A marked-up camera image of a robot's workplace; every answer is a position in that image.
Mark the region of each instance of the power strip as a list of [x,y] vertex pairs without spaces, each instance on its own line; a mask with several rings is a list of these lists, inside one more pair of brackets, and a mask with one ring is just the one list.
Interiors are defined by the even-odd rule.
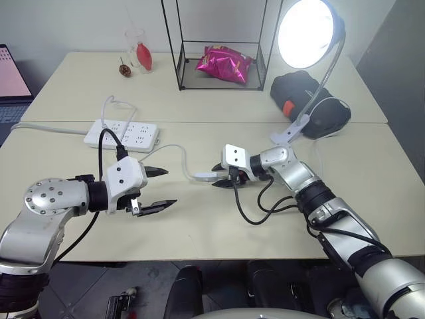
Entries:
[[[105,120],[105,124],[118,138],[121,138],[126,122]],[[84,143],[92,148],[98,148],[101,131],[102,123],[100,120],[96,120],[84,138]],[[152,152],[154,145],[157,143],[158,133],[159,129],[156,124],[130,122],[121,143],[126,147],[127,151],[149,153]],[[116,143],[111,135],[105,134],[102,147],[108,150],[116,148]]]

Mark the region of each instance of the table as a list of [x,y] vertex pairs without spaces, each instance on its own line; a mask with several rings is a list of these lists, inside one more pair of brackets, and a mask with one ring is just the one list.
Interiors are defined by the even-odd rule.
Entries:
[[[69,53],[22,118],[31,121],[94,121],[111,94],[135,104],[135,122],[289,122],[270,97],[276,76],[295,69],[273,56],[263,92],[184,90],[179,92],[171,55],[154,54],[155,71],[125,78],[118,73],[123,53]],[[321,80],[327,57],[307,71]],[[352,109],[353,123],[386,123],[386,118],[349,58],[342,56],[326,88]],[[106,118],[126,120],[129,112],[108,108]]]
[[[89,122],[46,122],[58,128],[87,130]],[[192,172],[208,171],[219,162],[225,143],[245,147],[251,154],[272,147],[270,133],[289,124],[279,123],[158,123],[161,145],[183,144]],[[17,215],[25,189],[46,177],[97,175],[97,150],[83,136],[21,129],[11,133],[0,148],[0,229]],[[317,170],[312,141],[294,142],[299,159]],[[386,124],[350,123],[339,136],[318,141],[325,164],[323,179],[379,234],[395,255],[425,253],[425,187]],[[133,154],[141,158],[143,154]],[[105,151],[105,167],[115,162]],[[319,243],[305,231],[296,210],[275,214],[261,226],[247,224],[239,215],[234,194],[203,183],[189,183],[181,172],[180,153],[158,151],[146,165],[163,167],[170,174],[149,179],[141,201],[179,201],[155,215],[135,218],[125,212],[98,222],[66,261],[137,261],[171,259],[307,259],[323,258]],[[264,183],[240,190],[242,206],[253,219],[263,212],[256,195]],[[271,206],[288,194],[274,185],[264,196]],[[63,251],[87,226],[92,214],[73,218],[66,225]]]

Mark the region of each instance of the glass cup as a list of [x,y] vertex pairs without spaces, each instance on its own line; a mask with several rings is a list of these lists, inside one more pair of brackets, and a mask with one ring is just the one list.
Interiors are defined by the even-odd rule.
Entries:
[[140,73],[150,73],[153,68],[152,55],[146,44],[143,29],[131,28],[124,35],[128,45],[127,56],[130,64],[138,68]]

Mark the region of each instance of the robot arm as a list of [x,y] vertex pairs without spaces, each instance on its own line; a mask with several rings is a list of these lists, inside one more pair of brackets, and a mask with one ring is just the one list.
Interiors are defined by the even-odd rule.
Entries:
[[355,272],[363,293],[381,318],[423,318],[425,275],[395,259],[375,231],[302,161],[289,144],[250,156],[236,146],[225,145],[221,166],[236,167],[251,180],[265,173],[285,185],[297,201],[326,255],[338,267]]
[[0,239],[0,319],[34,318],[39,293],[48,284],[64,226],[71,218],[88,211],[111,214],[120,209],[142,216],[176,202],[160,201],[149,207],[137,202],[147,178],[164,173],[125,156],[107,169],[102,181],[80,175],[44,179],[30,186],[21,212]]

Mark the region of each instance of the red bottle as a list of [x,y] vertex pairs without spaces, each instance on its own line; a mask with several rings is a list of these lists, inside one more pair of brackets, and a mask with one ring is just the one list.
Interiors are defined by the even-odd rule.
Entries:
[[135,51],[137,55],[137,59],[139,60],[140,64],[143,65],[143,67],[150,71],[152,70],[152,56],[147,47],[143,45],[143,43],[139,43],[137,45],[137,49]]

